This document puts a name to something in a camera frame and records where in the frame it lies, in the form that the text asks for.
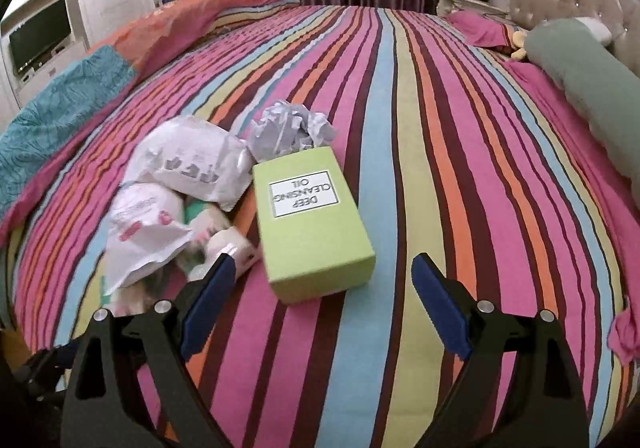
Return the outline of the green cleansing oil box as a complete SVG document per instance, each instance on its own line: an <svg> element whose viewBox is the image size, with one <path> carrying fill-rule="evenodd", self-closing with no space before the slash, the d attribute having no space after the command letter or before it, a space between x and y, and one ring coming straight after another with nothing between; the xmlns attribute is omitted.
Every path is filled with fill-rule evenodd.
<svg viewBox="0 0 640 448"><path fill-rule="evenodd" d="M375 252L329 147L253 167L262 258L272 292L293 305L369 282Z"/></svg>

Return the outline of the green long plush pillow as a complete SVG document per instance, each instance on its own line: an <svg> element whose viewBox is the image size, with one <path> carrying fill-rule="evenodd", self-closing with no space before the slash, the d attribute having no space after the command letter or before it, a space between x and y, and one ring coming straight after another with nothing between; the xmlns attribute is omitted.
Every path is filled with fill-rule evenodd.
<svg viewBox="0 0 640 448"><path fill-rule="evenodd" d="M639 77L608 51L612 41L595 18L557 18L531 30L524 49L586 120L638 201Z"/></svg>

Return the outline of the white ornate nightstand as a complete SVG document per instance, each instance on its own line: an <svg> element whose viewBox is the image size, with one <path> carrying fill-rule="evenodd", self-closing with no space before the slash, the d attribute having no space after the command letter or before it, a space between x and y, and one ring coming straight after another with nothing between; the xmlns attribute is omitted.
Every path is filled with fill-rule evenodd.
<svg viewBox="0 0 640 448"><path fill-rule="evenodd" d="M508 12L480 0L438 0L436 4L436 14L441 18L462 10L473 11L480 15L496 16L497 18L509 16Z"/></svg>

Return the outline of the striped colourful bed sheet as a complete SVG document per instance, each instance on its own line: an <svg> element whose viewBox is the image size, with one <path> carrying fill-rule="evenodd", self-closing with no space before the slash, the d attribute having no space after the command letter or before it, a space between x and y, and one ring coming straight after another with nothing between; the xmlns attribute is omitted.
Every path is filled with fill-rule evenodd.
<svg viewBox="0 0 640 448"><path fill-rule="evenodd" d="M476 79L478 60L434 16L296 7L225 33L134 90L79 145L1 240L1 319L33 350L63 344L99 306L106 214L129 157L156 125L193 114L238 134L272 102L329 116L333 150L376 255L371 280L286 306L265 268L241 279L190 364L238 447L410 447L460 364L442 349L410 267L430 254L506 312L552 310L582 379L590 442L622 416L637 374L589 330L600 283L572 208L536 195L543 167L516 159Z"/></svg>

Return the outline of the teal orange folded quilt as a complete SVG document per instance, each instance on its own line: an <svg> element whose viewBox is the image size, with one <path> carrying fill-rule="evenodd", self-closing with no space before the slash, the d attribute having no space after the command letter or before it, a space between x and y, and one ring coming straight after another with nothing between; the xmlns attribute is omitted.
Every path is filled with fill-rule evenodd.
<svg viewBox="0 0 640 448"><path fill-rule="evenodd" d="M35 207L79 145L131 90L186 50L259 11L299 0L177 0L96 44L22 108L1 135L1 234Z"/></svg>

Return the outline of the green tissue packet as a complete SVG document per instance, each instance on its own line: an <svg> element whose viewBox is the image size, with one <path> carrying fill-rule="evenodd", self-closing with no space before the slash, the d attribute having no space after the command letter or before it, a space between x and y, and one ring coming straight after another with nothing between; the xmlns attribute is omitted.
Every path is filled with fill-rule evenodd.
<svg viewBox="0 0 640 448"><path fill-rule="evenodd" d="M189 282L203 279L221 254L233 259L235 279L241 278L259 259L256 247L232 226L216 204L189 199L184 219L192 237L176 257L176 263Z"/></svg>

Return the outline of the black television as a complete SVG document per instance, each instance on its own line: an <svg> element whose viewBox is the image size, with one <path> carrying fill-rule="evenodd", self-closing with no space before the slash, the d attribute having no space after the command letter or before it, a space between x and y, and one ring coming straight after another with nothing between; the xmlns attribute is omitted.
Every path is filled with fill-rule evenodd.
<svg viewBox="0 0 640 448"><path fill-rule="evenodd" d="M43 53L70 36L66 0L55 1L9 34L14 73L21 74Z"/></svg>

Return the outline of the yellow plush toy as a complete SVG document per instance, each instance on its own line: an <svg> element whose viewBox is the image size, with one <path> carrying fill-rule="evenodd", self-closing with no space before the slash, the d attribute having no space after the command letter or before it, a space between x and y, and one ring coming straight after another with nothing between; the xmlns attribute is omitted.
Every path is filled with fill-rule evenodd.
<svg viewBox="0 0 640 448"><path fill-rule="evenodd" d="M527 52L525 49L525 41L527 38L527 30L514 30L510 36L512 53L511 59L513 61L522 62L527 58Z"/></svg>

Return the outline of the white plastic bag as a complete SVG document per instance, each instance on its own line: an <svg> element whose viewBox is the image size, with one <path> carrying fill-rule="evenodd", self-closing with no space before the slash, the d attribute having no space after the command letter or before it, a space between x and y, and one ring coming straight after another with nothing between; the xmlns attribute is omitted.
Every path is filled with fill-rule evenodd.
<svg viewBox="0 0 640 448"><path fill-rule="evenodd" d="M153 129L134 148L108 212L105 293L152 275L188 246L195 231L186 197L231 211L253 164L241 139L203 119L183 115Z"/></svg>

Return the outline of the pink pillow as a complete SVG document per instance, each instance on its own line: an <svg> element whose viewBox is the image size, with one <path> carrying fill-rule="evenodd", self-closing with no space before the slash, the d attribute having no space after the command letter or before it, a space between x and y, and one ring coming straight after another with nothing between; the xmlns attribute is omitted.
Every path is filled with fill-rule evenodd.
<svg viewBox="0 0 640 448"><path fill-rule="evenodd" d="M506 125L506 137L525 138L513 143L515 158L526 171L535 165L547 171L547 181L529 179L536 195L554 194L572 208L580 238L563 238L552 223L553 241L563 254L585 244L591 257L581 265L592 268L601 300L601 316L588 329L600 332L605 349L628 366L639 358L639 206L630 181L548 74L528 58L511 59L512 26L473 11L456 11L442 22L463 44L458 58L480 62L475 77Z"/></svg>

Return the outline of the paper ball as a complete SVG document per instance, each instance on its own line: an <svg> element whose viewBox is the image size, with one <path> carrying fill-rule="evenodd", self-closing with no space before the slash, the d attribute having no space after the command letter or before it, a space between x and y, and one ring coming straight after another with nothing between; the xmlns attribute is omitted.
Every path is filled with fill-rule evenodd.
<svg viewBox="0 0 640 448"><path fill-rule="evenodd" d="M328 116L304 104L277 100L250 123L246 143L257 163L330 145L337 130Z"/></svg>

